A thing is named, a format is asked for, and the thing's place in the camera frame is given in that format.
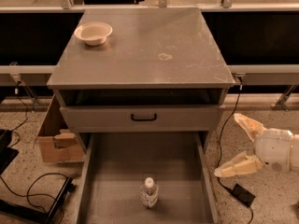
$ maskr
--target white bowl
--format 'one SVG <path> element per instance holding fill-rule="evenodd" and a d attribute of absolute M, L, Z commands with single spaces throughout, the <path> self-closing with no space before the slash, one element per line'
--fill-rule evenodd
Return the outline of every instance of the white bowl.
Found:
<path fill-rule="evenodd" d="M 103 44 L 111 33 L 110 25 L 102 22 L 90 22 L 79 26 L 75 30 L 75 37 L 87 45 L 97 46 Z"/>

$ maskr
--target drawer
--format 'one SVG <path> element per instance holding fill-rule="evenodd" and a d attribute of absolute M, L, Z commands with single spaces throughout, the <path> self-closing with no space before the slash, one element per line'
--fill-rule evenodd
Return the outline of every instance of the drawer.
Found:
<path fill-rule="evenodd" d="M 139 187 L 159 185 L 152 209 Z M 78 191 L 76 223 L 218 223 L 198 133 L 94 133 Z"/>
<path fill-rule="evenodd" d="M 210 131 L 216 128 L 223 107 L 186 106 L 62 106 L 73 133 Z"/>

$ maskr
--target cabinet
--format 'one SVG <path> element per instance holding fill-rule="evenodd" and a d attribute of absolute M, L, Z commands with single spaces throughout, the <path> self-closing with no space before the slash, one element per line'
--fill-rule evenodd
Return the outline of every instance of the cabinet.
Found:
<path fill-rule="evenodd" d="M 234 80 L 200 9 L 88 9 L 91 21 L 112 35 L 73 37 L 48 82 L 86 150 L 77 223 L 217 222 L 204 152 Z M 147 175 L 153 210 L 138 200 Z"/>

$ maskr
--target bottle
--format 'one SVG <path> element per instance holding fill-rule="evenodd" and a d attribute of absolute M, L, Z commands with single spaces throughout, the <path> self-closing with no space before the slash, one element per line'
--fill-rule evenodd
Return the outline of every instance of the bottle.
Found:
<path fill-rule="evenodd" d="M 158 201 L 159 186 L 151 177 L 146 178 L 140 187 L 140 199 L 144 206 L 151 208 Z"/>

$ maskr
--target black panel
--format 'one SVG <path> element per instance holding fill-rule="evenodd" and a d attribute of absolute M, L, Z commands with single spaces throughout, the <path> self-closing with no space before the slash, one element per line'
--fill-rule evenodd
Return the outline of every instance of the black panel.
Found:
<path fill-rule="evenodd" d="M 82 14 L 0 14 L 0 65 L 57 64 Z"/>
<path fill-rule="evenodd" d="M 299 64 L 299 11 L 203 16 L 227 64 Z"/>

